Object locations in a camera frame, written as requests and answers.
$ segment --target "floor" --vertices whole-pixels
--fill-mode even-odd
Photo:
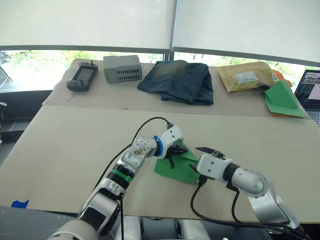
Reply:
[[[0,165],[14,147],[15,143],[5,143],[0,146]],[[75,219],[71,216],[50,212],[20,209],[0,206],[0,240],[45,240],[59,227]],[[152,220],[143,218],[144,233],[142,240],[176,239],[176,230],[173,219]],[[259,229],[235,229],[228,226],[202,222],[212,240],[270,240],[265,231]],[[111,232],[116,233],[119,219]],[[112,240],[108,234],[101,236],[100,240]]]

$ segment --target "green paper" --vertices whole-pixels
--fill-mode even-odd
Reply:
[[[273,114],[290,115],[290,116],[296,116],[301,118],[307,117],[299,107],[290,108],[290,107],[275,105],[270,101],[269,97],[264,92],[261,95],[264,99],[265,105]]]
[[[297,98],[291,91],[291,88],[283,79],[276,85],[264,92],[269,101],[276,106],[297,109],[299,108]]]
[[[170,163],[167,158],[157,159],[154,167],[154,172],[161,176],[171,179],[197,184],[199,174],[196,173],[190,166],[197,165],[197,157],[189,150],[181,155],[172,155],[174,168],[170,168]]]

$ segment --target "laptop screen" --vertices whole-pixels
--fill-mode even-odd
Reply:
[[[320,111],[320,70],[305,70],[294,95],[307,111]]]

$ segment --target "window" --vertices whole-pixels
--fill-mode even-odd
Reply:
[[[320,70],[319,67],[305,66],[299,64],[292,64],[286,62],[266,61],[251,58],[233,57],[233,56],[218,56],[199,53],[186,53],[175,52],[174,60],[185,60],[189,63],[203,63],[208,66],[227,66],[235,64],[245,64],[257,61],[266,62],[273,70],[277,70],[282,73],[286,80],[292,83],[292,91],[294,92],[298,86],[298,83],[306,69]]]
[[[141,63],[156,63],[163,54],[71,51],[71,50],[11,50],[0,51],[0,65],[9,77],[0,92],[51,90],[61,80],[74,59],[103,60],[104,56],[138,55]]]

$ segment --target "green band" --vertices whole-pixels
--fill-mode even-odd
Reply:
[[[131,181],[132,181],[132,178],[130,176],[126,176],[126,175],[124,175],[122,172],[120,172],[118,170],[112,169],[111,172],[114,173],[114,174],[117,174],[120,177],[122,177],[128,183],[131,183]]]

